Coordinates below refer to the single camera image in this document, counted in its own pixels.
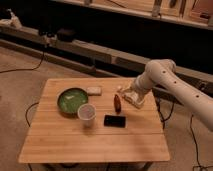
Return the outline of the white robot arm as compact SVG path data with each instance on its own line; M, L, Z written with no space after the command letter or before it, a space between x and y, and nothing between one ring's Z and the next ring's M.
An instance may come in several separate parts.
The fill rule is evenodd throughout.
M131 89L144 97L155 85L163 86L213 132L213 98L177 77L175 67L170 59L150 60L145 71L132 82Z

